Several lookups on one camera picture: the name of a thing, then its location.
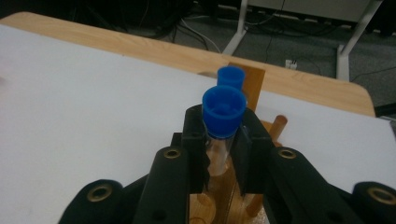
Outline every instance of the screw hole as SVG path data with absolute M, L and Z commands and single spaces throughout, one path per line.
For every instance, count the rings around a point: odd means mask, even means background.
M 166 150 L 166 151 L 163 153 L 163 155 L 165 156 L 165 158 L 168 158 L 168 159 L 175 159 L 175 158 L 179 157 L 180 154 L 181 154 L 181 153 L 180 153 L 180 151 L 179 151 L 178 149 L 173 149 L 173 148 L 168 149 L 168 150 Z
M 92 203 L 101 202 L 111 195 L 113 188 L 109 184 L 102 184 L 90 189 L 87 194 L 88 201 Z
M 163 210 L 155 210 L 152 213 L 152 218 L 157 221 L 162 221 L 166 219 L 166 212 Z
M 380 189 L 380 188 L 369 188 L 367 189 L 369 195 L 375 199 L 376 201 L 388 205 L 395 205 L 396 204 L 396 196 L 387 190 Z
M 280 149 L 277 152 L 277 154 L 279 154 L 279 156 L 281 156 L 281 157 L 283 157 L 285 159 L 289 159 L 289 160 L 292 160 L 292 159 L 297 157 L 297 155 L 293 151 L 291 151 L 289 149 Z

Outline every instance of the brass insert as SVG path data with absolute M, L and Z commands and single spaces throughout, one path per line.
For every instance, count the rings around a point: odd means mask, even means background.
M 175 148 L 170 148 L 168 150 L 166 150 L 163 155 L 165 156 L 165 158 L 167 159 L 175 159 L 177 157 L 179 157 L 181 155 L 180 150 L 175 149 Z
M 111 195 L 113 188 L 109 184 L 102 184 L 90 189 L 87 194 L 88 201 L 98 203 Z
M 396 205 L 396 195 L 391 194 L 387 190 L 380 188 L 369 188 L 367 189 L 369 195 L 376 201 L 388 205 Z
M 288 160 L 292 160 L 292 159 L 297 157 L 297 155 L 293 151 L 291 151 L 289 149 L 280 149 L 277 152 L 277 154 L 279 154 L 279 156 L 281 156 L 281 157 L 283 157 L 285 159 L 288 159 Z

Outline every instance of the white paper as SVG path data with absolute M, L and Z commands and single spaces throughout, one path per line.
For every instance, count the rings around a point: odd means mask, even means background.
M 216 80 L 0 25 L 0 223 L 55 223 L 97 179 L 126 186 L 181 132 Z M 259 117 L 342 189 L 396 188 L 395 140 L 382 120 L 262 92 Z

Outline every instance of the wooden table edge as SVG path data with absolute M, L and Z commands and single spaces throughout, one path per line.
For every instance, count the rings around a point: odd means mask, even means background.
M 242 63 L 266 71 L 262 90 L 370 117 L 375 116 L 373 102 L 368 91 L 355 83 L 320 77 L 201 49 L 183 47 L 160 40 L 109 31 L 71 21 L 62 21 L 31 12 L 12 14 L 0 20 L 0 24 L 171 66 L 195 74 L 216 73 L 220 67 L 228 63 Z

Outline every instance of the blue test tube cap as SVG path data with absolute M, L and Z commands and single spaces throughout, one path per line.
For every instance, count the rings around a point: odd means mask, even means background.
M 209 135 L 228 138 L 235 134 L 242 121 L 247 100 L 245 95 L 229 86 L 216 86 L 203 97 L 203 120 Z
M 218 86 L 231 86 L 242 90 L 245 80 L 245 72 L 236 66 L 225 66 L 218 70 Z

